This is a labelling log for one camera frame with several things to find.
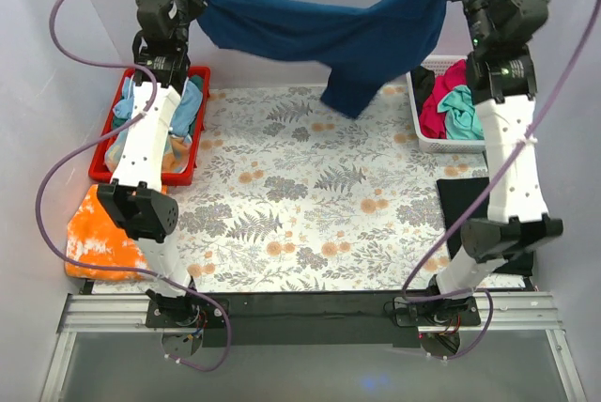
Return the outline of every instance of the red plastic bin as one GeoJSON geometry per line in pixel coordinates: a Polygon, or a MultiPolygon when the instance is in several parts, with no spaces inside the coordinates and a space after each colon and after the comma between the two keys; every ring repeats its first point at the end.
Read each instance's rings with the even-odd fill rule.
{"type": "MultiPolygon", "coordinates": [[[[104,122],[102,134],[106,134],[111,130],[111,123],[113,122],[114,115],[113,108],[121,100],[121,89],[123,88],[125,79],[127,77],[132,77],[133,73],[134,69],[127,69],[125,72],[123,72],[123,77],[121,78],[121,82],[119,83],[119,87],[116,91],[115,99],[111,105],[109,115],[106,118],[106,122],[104,122]]],[[[203,84],[203,102],[200,105],[198,115],[196,116],[196,125],[194,126],[192,147],[190,149],[190,160],[188,161],[188,166],[181,174],[161,174],[162,184],[167,186],[190,186],[192,184],[194,169],[196,168],[196,152],[198,151],[201,132],[204,129],[203,123],[205,119],[205,111],[207,110],[210,69],[208,67],[190,67],[188,76],[194,75],[202,77],[205,80],[205,83],[203,84]]],[[[90,164],[90,168],[87,173],[90,178],[100,183],[109,183],[111,181],[112,173],[109,171],[106,165],[104,165],[104,154],[112,143],[112,140],[109,139],[96,146],[94,158],[92,159],[92,163],[90,164]]]]}

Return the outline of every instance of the black cloth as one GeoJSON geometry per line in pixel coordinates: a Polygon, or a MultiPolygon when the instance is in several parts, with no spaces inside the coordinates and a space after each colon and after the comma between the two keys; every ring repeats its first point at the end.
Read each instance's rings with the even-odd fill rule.
{"type": "Polygon", "coordinates": [[[435,82],[436,75],[432,70],[420,66],[411,71],[411,85],[413,86],[413,95],[415,97],[418,116],[422,115],[424,103],[432,95],[435,82]]]}
{"type": "MultiPolygon", "coordinates": [[[[461,214],[478,198],[488,185],[488,178],[470,178],[470,179],[439,179],[436,184],[439,188],[440,204],[442,205],[442,215],[444,216],[444,225],[448,230],[455,223],[461,214]]],[[[471,218],[486,219],[488,217],[488,198],[471,215],[471,218]]],[[[457,231],[447,241],[449,255],[455,257],[461,248],[461,234],[457,231]]],[[[525,254],[514,261],[510,261],[498,268],[495,273],[508,275],[521,275],[523,277],[532,276],[532,266],[534,265],[534,254],[525,254]]]]}

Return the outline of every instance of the metal bar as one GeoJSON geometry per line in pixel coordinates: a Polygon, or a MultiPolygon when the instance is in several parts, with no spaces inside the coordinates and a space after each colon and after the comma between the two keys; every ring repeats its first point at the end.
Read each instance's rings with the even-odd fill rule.
{"type": "Polygon", "coordinates": [[[563,330],[549,330],[547,331],[548,342],[557,365],[557,370],[560,373],[562,379],[563,388],[567,395],[569,402],[583,402],[586,401],[586,395],[578,376],[578,371],[574,366],[574,360],[572,360],[572,354],[570,348],[565,340],[565,331],[563,330]]]}
{"type": "MultiPolygon", "coordinates": [[[[476,293],[482,319],[488,316],[488,300],[476,293]]],[[[495,292],[491,330],[559,330],[562,322],[553,297],[546,292],[495,292]]],[[[62,320],[63,332],[186,332],[182,329],[148,329],[145,326],[148,298],[145,295],[69,296],[62,320]]],[[[480,327],[462,327],[481,330],[480,327]]],[[[436,332],[438,327],[421,327],[436,332]]]]}
{"type": "Polygon", "coordinates": [[[76,332],[62,332],[58,335],[40,402],[57,402],[61,399],[76,336],[76,332]]]}

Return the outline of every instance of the white plastic laundry basket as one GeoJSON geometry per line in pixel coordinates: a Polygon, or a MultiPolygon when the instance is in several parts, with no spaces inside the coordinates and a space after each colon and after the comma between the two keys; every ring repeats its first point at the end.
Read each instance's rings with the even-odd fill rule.
{"type": "MultiPolygon", "coordinates": [[[[436,76],[443,75],[448,68],[465,56],[428,56],[422,64],[429,70],[433,70],[436,76]]],[[[420,128],[420,119],[415,105],[415,94],[413,93],[413,83],[411,74],[407,74],[407,87],[409,98],[411,100],[411,113],[413,114],[413,124],[415,133],[420,141],[420,150],[426,153],[482,153],[485,151],[485,141],[453,141],[446,139],[430,139],[422,134],[420,128]]]]}

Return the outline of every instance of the floral pattern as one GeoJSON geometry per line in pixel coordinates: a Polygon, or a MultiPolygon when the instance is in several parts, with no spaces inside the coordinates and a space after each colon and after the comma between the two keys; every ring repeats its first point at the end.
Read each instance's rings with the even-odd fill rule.
{"type": "MultiPolygon", "coordinates": [[[[419,150],[403,86],[359,120],[320,87],[213,92],[193,185],[175,188],[177,248],[205,292],[397,289],[444,226],[436,180],[487,175],[482,155],[419,150]]],[[[449,263],[446,247],[413,283],[449,263]]],[[[494,275],[492,287],[523,287],[494,275]]],[[[97,282],[95,293],[153,283],[97,282]]]]}

